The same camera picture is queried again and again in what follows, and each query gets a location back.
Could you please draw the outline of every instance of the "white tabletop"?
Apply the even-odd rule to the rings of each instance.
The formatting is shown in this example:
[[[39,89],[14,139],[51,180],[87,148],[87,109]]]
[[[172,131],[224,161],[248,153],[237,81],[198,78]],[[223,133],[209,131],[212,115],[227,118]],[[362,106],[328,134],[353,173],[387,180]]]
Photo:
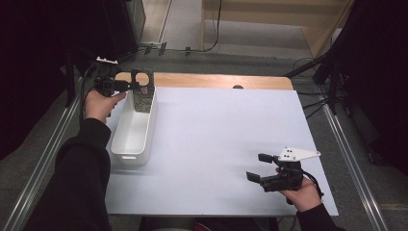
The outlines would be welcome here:
[[[156,88],[158,111],[150,159],[122,164],[111,152],[110,214],[149,216],[291,216],[279,192],[264,192],[246,172],[275,175],[259,153],[285,146],[316,150],[294,90]],[[115,135],[120,102],[108,118]],[[319,158],[302,161],[318,179],[330,215],[338,214]]]

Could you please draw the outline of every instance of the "gray carpet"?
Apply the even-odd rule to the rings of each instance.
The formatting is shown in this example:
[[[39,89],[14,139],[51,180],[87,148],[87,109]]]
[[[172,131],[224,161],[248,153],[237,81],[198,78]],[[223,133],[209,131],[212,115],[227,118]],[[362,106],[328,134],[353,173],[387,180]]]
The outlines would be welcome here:
[[[139,53],[130,57],[120,67],[123,70],[130,70],[131,67],[150,68],[156,72],[282,76],[293,69],[294,63],[295,60],[290,59],[281,60],[218,54],[191,53],[189,56],[185,56],[185,53],[176,51],[166,51],[163,56],[159,56],[158,51],[152,51],[148,55]],[[316,86],[311,79],[313,73],[313,70],[309,70],[303,73],[304,77],[293,78],[293,87],[298,91],[316,92]],[[319,101],[316,95],[299,95],[299,99],[302,105]],[[6,218],[12,212],[18,195],[27,183],[57,126],[64,111],[64,101],[65,95],[62,94],[56,99],[20,148],[0,162],[1,228],[6,224]],[[305,110],[305,115],[308,115],[315,108]],[[383,207],[386,208],[382,210],[382,213],[390,230],[406,230],[408,221],[405,218],[408,212],[406,209],[404,210],[403,205],[407,204],[405,192],[408,192],[408,177],[393,167],[377,167],[371,164],[367,158],[365,146],[352,120],[344,114],[341,105],[338,107],[338,113],[344,132],[355,151],[356,159],[370,183],[375,198],[377,198],[380,205],[384,205]],[[334,217],[334,220],[347,230],[372,230],[363,203],[350,177],[324,111],[320,110],[311,116],[308,123],[316,146],[322,153],[321,161],[340,213],[338,217]],[[74,136],[77,131],[78,116],[75,115],[62,141]],[[37,201],[51,174],[52,167],[45,176],[33,203]],[[398,206],[390,209],[390,206],[385,204]],[[133,216],[111,216],[110,219],[114,230],[138,230],[140,222],[139,217]],[[291,225],[291,218],[284,218],[280,222],[282,230],[289,230]]]

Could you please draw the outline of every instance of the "black curtain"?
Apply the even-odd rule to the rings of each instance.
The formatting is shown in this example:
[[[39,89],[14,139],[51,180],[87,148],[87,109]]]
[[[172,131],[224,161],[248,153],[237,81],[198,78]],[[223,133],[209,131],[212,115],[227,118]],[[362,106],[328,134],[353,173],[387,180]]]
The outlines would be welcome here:
[[[23,143],[66,86],[64,50],[49,29],[33,2],[1,1],[0,160]]]
[[[408,174],[408,2],[357,0],[354,8],[362,6],[336,60],[350,77],[350,100],[379,134],[369,148]]]

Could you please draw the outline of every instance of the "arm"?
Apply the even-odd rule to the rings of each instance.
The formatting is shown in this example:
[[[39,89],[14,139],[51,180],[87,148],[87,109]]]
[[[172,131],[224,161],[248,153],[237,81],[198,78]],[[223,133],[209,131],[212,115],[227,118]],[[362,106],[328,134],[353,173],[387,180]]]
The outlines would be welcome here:
[[[302,187],[298,191],[282,191],[294,207],[297,209],[296,216],[299,219],[302,231],[308,230],[344,230],[334,223],[321,203],[315,184],[303,178]]]
[[[105,207],[111,162],[105,147],[111,131],[104,124],[119,94],[106,98],[91,91],[87,119],[78,135],[57,155],[55,172],[25,230],[110,230]]]

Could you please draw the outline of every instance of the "wooden panel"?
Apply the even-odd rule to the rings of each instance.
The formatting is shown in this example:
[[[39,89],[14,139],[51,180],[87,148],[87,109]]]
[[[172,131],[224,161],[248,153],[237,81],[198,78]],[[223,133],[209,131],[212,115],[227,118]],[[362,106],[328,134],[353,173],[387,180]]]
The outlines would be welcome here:
[[[131,81],[130,72],[121,72],[115,76],[116,80]],[[138,82],[145,84],[147,76],[138,76]],[[241,85],[245,89],[259,90],[293,90],[292,82],[287,77],[261,77],[241,75],[212,75],[185,73],[154,73],[156,87],[179,88],[218,88],[231,89]]]
[[[320,26],[349,0],[223,0],[221,20]],[[219,1],[203,0],[205,19],[217,19]]]
[[[316,26],[302,27],[303,35],[314,58],[324,52],[336,29],[344,24],[354,1],[334,2],[338,3],[338,7],[333,14],[320,15],[316,21]]]
[[[346,19],[353,0],[223,0],[220,20],[302,26],[313,57],[320,55]],[[202,0],[204,20],[217,20],[219,1]]]

